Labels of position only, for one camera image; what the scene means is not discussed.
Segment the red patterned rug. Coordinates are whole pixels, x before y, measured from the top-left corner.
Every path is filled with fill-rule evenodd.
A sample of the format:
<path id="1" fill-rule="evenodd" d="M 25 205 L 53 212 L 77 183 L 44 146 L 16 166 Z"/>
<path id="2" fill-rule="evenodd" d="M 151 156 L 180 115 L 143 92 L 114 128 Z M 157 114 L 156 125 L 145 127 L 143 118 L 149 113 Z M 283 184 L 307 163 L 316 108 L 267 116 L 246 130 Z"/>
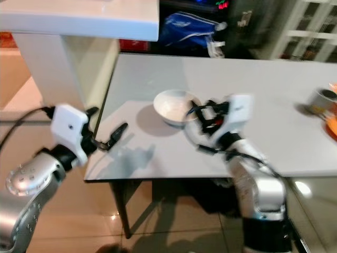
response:
<path id="1" fill-rule="evenodd" d="M 0 32 L 0 48 L 17 48 L 10 32 Z"/>

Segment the black bag under table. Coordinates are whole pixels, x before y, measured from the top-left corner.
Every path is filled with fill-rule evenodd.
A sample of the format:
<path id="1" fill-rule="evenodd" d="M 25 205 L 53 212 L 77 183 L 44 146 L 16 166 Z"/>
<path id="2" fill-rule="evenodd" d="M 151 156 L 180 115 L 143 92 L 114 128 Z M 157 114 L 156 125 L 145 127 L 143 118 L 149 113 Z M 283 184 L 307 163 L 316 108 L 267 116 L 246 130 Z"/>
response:
<path id="1" fill-rule="evenodd" d="M 223 187 L 213 179 L 182 179 L 181 185 L 188 195 L 209 214 L 219 213 L 229 218 L 240 218 L 239 202 L 233 186 Z"/>

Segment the orange object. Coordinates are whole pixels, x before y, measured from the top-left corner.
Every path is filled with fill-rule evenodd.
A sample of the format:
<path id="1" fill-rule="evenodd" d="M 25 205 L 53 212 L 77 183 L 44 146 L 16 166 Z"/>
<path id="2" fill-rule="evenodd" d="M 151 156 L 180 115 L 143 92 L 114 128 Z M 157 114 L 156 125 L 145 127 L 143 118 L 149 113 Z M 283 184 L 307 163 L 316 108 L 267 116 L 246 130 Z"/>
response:
<path id="1" fill-rule="evenodd" d="M 323 117 L 325 122 L 325 132 L 330 137 L 337 139 L 337 116 L 332 113 L 328 113 Z"/>

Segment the white counter with pillar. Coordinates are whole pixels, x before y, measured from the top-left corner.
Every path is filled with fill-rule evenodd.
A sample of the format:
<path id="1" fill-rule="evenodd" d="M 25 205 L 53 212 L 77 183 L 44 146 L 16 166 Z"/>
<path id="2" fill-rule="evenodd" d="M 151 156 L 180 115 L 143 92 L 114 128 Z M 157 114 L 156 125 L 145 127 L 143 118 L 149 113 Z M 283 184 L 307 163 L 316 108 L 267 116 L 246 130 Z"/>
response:
<path id="1" fill-rule="evenodd" d="M 67 103 L 101 108 L 120 40 L 156 41 L 159 0 L 2 0 L 0 30 L 12 34 L 31 73 L 1 112 Z"/>

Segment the white glass door cabinet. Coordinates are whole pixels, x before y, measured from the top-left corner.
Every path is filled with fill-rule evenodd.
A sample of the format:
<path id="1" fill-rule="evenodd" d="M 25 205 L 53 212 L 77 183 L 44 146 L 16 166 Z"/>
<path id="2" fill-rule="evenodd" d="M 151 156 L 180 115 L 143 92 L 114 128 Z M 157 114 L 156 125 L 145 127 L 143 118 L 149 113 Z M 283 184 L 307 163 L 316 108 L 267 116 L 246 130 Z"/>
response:
<path id="1" fill-rule="evenodd" d="M 291 0 L 269 46 L 269 60 L 337 63 L 337 0 Z"/>

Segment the blue bag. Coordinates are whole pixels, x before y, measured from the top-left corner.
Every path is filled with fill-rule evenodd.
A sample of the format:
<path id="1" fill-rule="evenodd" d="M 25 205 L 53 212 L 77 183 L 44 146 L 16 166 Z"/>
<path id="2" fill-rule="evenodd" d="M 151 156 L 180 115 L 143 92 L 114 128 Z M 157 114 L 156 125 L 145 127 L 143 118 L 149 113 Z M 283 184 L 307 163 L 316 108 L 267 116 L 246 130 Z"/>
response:
<path id="1" fill-rule="evenodd" d="M 176 12 L 164 19 L 158 43 L 176 48 L 223 46 L 224 43 L 215 41 L 213 36 L 227 26 L 226 22 L 217 22 L 186 12 Z"/>

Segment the black table leg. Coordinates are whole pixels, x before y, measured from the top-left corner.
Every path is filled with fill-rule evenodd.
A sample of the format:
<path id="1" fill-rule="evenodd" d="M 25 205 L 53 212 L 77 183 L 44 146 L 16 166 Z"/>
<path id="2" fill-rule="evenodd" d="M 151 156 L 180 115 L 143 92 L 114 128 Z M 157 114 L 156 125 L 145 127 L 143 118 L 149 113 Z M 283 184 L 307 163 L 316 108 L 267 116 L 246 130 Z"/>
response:
<path id="1" fill-rule="evenodd" d="M 130 239 L 132 232 L 130 229 L 130 221 L 128 220 L 127 208 L 126 208 L 126 191 L 127 181 L 115 181 L 111 183 L 113 193 L 115 194 L 116 207 L 118 209 L 118 216 L 121 219 L 121 226 L 123 228 L 124 236 L 126 239 Z"/>

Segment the red box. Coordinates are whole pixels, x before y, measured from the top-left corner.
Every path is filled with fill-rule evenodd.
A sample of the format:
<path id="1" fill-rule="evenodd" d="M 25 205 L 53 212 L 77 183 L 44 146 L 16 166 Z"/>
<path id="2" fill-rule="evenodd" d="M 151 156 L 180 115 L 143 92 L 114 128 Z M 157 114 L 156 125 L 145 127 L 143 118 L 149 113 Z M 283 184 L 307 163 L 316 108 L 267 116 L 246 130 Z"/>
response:
<path id="1" fill-rule="evenodd" d="M 150 43 L 148 41 L 120 39 L 120 49 L 125 52 L 148 52 Z"/>

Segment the white ceramic bowl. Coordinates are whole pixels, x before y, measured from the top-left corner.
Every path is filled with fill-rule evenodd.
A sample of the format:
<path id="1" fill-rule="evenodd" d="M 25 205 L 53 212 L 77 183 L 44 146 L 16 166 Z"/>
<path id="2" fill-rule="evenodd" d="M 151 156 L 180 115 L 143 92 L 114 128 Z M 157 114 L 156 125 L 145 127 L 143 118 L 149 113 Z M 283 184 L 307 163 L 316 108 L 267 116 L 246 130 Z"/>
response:
<path id="1" fill-rule="evenodd" d="M 187 115 L 193 104 L 202 104 L 192 92 L 182 90 L 162 91 L 154 97 L 153 108 L 168 125 L 182 128 L 196 120 L 195 113 Z"/>

